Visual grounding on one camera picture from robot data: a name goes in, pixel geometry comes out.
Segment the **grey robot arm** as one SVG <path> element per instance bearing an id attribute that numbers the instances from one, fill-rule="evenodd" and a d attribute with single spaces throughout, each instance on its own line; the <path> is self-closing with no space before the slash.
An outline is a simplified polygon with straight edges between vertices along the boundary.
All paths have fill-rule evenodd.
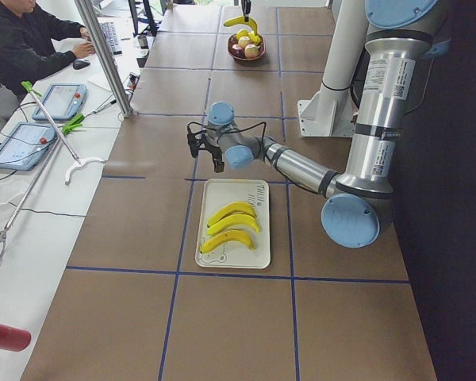
<path id="1" fill-rule="evenodd" d="M 324 196 L 321 223 L 337 244 L 372 244 L 393 220 L 388 181 L 418 60 L 444 53 L 449 1 L 342 1 L 321 80 L 297 105 L 304 137 L 350 137 L 343 173 L 268 137 L 246 137 L 227 102 L 216 102 L 206 129 L 188 133 L 192 156 L 211 153 L 215 171 L 262 160 L 288 180 Z"/>

